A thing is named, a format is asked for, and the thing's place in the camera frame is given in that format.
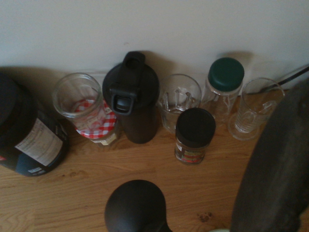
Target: nutrition label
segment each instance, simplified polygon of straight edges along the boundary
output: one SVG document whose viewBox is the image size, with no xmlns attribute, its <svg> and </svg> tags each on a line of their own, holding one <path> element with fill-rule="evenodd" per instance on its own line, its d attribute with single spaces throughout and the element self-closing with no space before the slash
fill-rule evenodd
<svg viewBox="0 0 309 232">
<path fill-rule="evenodd" d="M 58 155 L 62 141 L 37 118 L 31 132 L 15 147 L 47 166 Z"/>
</svg>

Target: tall glass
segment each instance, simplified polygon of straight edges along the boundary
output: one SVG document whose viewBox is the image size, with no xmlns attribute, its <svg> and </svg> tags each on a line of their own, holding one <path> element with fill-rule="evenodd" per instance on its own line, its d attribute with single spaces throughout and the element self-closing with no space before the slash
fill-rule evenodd
<svg viewBox="0 0 309 232">
<path fill-rule="evenodd" d="M 284 91 L 277 82 L 263 77 L 251 80 L 243 88 L 239 109 L 231 116 L 228 131 L 238 140 L 253 139 L 283 97 Z"/>
<path fill-rule="evenodd" d="M 184 74 L 165 77 L 160 82 L 158 100 L 163 126 L 175 133 L 179 115 L 189 108 L 198 107 L 201 96 L 201 88 L 192 77 Z"/>
</svg>

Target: wood grain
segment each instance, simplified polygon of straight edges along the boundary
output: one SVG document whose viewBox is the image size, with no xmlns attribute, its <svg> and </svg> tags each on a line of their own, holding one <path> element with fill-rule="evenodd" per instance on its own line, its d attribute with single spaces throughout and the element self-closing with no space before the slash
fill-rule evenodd
<svg viewBox="0 0 309 232">
<path fill-rule="evenodd" d="M 133 179 L 152 181 L 165 195 L 174 232 L 207 232 L 230 226 L 233 203 L 257 139 L 234 139 L 217 128 L 199 165 L 174 157 L 175 136 L 160 125 L 142 145 L 120 140 L 100 148 L 67 122 L 70 151 L 52 172 L 24 177 L 0 167 L 0 232 L 106 232 L 104 208 L 110 194 Z M 309 214 L 302 232 L 309 232 Z"/>
</svg>

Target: black water bottle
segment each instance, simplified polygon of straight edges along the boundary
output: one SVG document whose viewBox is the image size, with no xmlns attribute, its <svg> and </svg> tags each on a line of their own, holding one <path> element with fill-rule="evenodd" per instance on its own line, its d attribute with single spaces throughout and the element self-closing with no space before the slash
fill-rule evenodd
<svg viewBox="0 0 309 232">
<path fill-rule="evenodd" d="M 127 53 L 103 81 L 103 97 L 121 122 L 128 139 L 137 144 L 150 141 L 157 131 L 155 103 L 159 80 L 145 64 L 145 55 Z"/>
</svg>

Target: protein powder tub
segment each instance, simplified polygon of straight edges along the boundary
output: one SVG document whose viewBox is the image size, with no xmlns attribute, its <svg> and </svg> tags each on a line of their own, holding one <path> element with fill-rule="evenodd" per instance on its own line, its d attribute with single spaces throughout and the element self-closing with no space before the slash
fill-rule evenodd
<svg viewBox="0 0 309 232">
<path fill-rule="evenodd" d="M 0 74 L 0 164 L 25 176 L 50 172 L 65 157 L 68 136 L 24 86 Z"/>
</svg>

